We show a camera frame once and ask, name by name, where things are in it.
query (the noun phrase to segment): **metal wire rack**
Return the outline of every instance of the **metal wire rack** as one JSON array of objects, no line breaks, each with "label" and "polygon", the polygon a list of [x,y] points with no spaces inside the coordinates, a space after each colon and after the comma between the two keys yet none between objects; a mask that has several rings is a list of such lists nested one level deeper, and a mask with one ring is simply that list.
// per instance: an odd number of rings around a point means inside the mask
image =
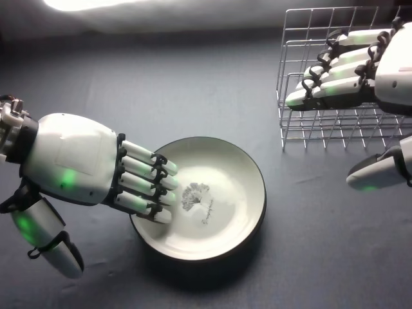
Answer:
[{"label": "metal wire rack", "polygon": [[382,112],[374,103],[343,110],[291,111],[285,106],[287,95],[294,91],[303,72],[317,62],[326,48],[326,38],[335,29],[365,30],[390,28],[396,16],[408,15],[412,6],[309,8],[286,11],[281,58],[276,84],[282,148],[288,140],[322,143],[340,142],[346,149],[361,142],[364,148],[379,142],[388,148],[399,137],[412,133],[412,118]]}]

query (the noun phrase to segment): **back of robotic hand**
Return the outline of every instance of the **back of robotic hand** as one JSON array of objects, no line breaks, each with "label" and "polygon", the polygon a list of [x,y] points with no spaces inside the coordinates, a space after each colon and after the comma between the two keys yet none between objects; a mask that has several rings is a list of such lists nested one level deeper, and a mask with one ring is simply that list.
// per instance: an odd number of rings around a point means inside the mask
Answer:
[{"label": "back of robotic hand", "polygon": [[[329,47],[319,54],[319,62],[287,96],[290,109],[345,109],[375,102],[384,112],[412,115],[412,23],[397,17],[390,29],[337,30],[326,43]],[[400,146],[353,167],[346,182],[362,191],[402,182],[412,187],[411,173],[412,136],[406,136]]]},{"label": "back of robotic hand", "polygon": [[93,120],[51,114],[35,121],[23,102],[0,96],[0,159],[20,164],[20,188],[0,204],[23,237],[66,277],[80,277],[82,257],[41,193],[80,205],[108,205],[157,223],[170,223],[177,166]]}]

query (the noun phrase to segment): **plate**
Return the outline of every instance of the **plate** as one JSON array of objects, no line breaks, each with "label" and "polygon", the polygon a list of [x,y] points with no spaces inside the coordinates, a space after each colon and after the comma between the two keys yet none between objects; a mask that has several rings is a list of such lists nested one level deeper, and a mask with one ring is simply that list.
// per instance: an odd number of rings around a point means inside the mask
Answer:
[{"label": "plate", "polygon": [[260,227],[266,190],[256,163],[239,147],[210,137],[177,140],[157,150],[177,164],[173,220],[161,225],[137,216],[132,224],[157,252],[177,260],[226,256]]}]

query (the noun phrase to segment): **gray fabric surface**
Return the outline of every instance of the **gray fabric surface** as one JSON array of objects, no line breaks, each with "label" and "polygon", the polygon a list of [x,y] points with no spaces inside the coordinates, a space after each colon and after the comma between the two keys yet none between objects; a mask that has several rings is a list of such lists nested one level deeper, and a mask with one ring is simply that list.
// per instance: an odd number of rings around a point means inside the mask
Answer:
[{"label": "gray fabric surface", "polygon": [[[29,244],[0,216],[0,307],[410,308],[410,191],[351,190],[346,174],[368,155],[356,143],[327,152],[290,143],[282,152],[279,46],[276,32],[229,32],[37,41],[3,55],[0,93],[24,99],[34,118],[82,115],[152,150],[198,135],[238,145],[261,168],[267,216],[237,280],[193,292],[146,269],[127,215],[50,198],[82,252],[84,276],[69,280],[43,259],[29,261]],[[5,200],[18,166],[1,168]]]}]

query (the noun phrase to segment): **dark plate rim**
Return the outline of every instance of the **dark plate rim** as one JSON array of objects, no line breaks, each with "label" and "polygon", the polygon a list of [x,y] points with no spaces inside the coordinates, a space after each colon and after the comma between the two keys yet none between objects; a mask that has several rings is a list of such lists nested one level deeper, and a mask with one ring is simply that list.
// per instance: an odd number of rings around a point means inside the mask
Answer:
[{"label": "dark plate rim", "polygon": [[195,260],[193,260],[193,259],[178,259],[178,258],[176,258],[176,257],[171,257],[171,256],[168,256],[168,255],[166,255],[166,254],[163,254],[163,253],[161,253],[160,251],[157,251],[157,250],[156,250],[155,248],[153,248],[152,246],[150,246],[150,244],[148,244],[148,242],[147,242],[147,241],[142,237],[142,235],[140,235],[140,233],[137,231],[137,228],[136,228],[136,226],[135,226],[135,224],[134,224],[134,222],[133,222],[133,219],[132,219],[131,215],[129,215],[129,217],[130,217],[131,224],[132,224],[135,232],[138,234],[139,238],[140,238],[147,246],[149,246],[149,248],[151,248],[152,250],[154,250],[155,252],[157,252],[157,253],[160,254],[161,256],[163,256],[163,257],[165,257],[165,258],[167,258],[167,259],[174,260],[174,261],[179,261],[179,262],[184,262],[184,263],[190,263],[190,264],[208,263],[208,262],[218,261],[218,260],[224,259],[224,258],[229,257],[229,256],[235,254],[236,252],[240,251],[240,250],[253,238],[253,236],[256,234],[256,232],[260,229],[260,226],[262,226],[263,219],[265,218],[265,214],[266,214],[266,206],[267,206],[266,184],[265,184],[265,179],[263,178],[262,172],[261,172],[259,166],[256,164],[255,160],[253,160],[253,158],[252,158],[246,151],[244,151],[242,148],[240,148],[240,147],[236,146],[235,144],[230,143],[230,142],[228,142],[228,141],[226,141],[226,140],[222,140],[221,138],[209,137],[209,136],[192,136],[192,137],[180,138],[180,139],[178,139],[178,140],[174,140],[173,142],[170,142],[170,143],[168,143],[168,144],[165,144],[165,145],[162,146],[161,148],[157,149],[155,152],[157,153],[159,150],[161,150],[161,149],[164,148],[164,147],[167,147],[167,146],[170,145],[170,144],[173,144],[173,143],[175,143],[175,142],[179,142],[179,141],[181,141],[181,140],[188,140],[188,139],[190,139],[190,138],[210,138],[210,139],[213,139],[213,140],[220,140],[220,141],[222,141],[222,142],[225,142],[225,143],[228,143],[228,144],[230,144],[230,145],[233,145],[234,147],[238,148],[240,151],[243,151],[243,152],[252,160],[252,162],[254,163],[254,165],[257,167],[257,170],[259,171],[260,177],[261,177],[262,182],[263,182],[263,191],[264,191],[264,193],[265,193],[265,199],[264,199],[264,201],[263,201],[262,213],[261,213],[261,215],[260,215],[259,220],[258,220],[257,223],[256,223],[256,226],[253,228],[252,232],[250,232],[250,234],[249,234],[239,245],[237,245],[236,247],[230,249],[228,252],[225,252],[225,253],[220,254],[220,255],[218,255],[218,256],[210,257],[210,258],[208,258],[208,259],[195,259]]}]

